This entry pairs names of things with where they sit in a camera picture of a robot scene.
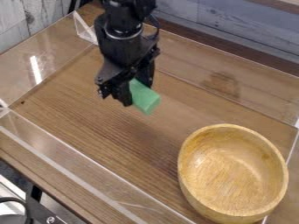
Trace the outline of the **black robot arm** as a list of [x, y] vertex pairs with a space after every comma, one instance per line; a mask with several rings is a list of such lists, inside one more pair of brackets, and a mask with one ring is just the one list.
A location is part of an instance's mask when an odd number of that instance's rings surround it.
[[104, 8], [93, 22], [97, 47], [104, 64], [94, 84], [102, 98], [112, 96], [128, 107], [133, 104], [129, 81], [150, 88], [160, 24], [152, 12], [156, 0], [98, 0]]

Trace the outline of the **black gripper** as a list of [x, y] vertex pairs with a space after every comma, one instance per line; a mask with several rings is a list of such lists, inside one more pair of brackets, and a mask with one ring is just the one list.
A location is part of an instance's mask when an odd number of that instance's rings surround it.
[[157, 47], [160, 24], [153, 15], [148, 20], [156, 31], [142, 35], [144, 22], [140, 21], [132, 32], [121, 32], [108, 24], [108, 16], [94, 20], [94, 31], [104, 64], [97, 72], [94, 84], [102, 98], [112, 96], [124, 107], [132, 105], [129, 81], [137, 79], [148, 88], [154, 80], [154, 58], [160, 54]]

